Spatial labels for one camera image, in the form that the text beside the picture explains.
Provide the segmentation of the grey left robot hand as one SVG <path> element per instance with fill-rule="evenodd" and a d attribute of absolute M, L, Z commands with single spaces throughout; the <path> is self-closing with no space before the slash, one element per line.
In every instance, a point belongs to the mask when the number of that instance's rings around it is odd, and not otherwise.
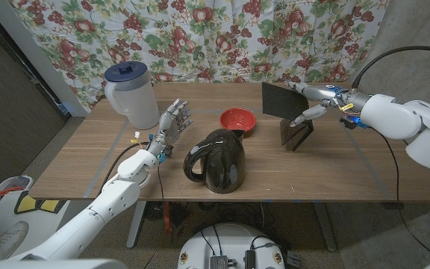
<path fill-rule="evenodd" d="M 193 122 L 187 104 L 188 101 L 176 99 L 161 114 L 158 132 L 146 147 L 147 151 L 157 156 L 179 139 L 180 134 Z"/>

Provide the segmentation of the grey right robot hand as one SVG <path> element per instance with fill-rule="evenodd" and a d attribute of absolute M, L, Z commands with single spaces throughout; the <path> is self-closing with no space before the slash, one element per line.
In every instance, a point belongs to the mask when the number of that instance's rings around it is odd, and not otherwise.
<path fill-rule="evenodd" d="M 371 95 L 332 84 L 313 86 L 304 82 L 288 81 L 287 86 L 302 94 L 309 101 L 320 102 L 318 105 L 304 110 L 295 120 L 290 122 L 290 127 L 298 126 L 308 120 L 315 120 L 323 116 L 328 108 L 333 107 L 343 113 L 340 121 L 346 128 L 354 129 L 357 126 L 367 128 L 361 122 L 361 110 Z"/>

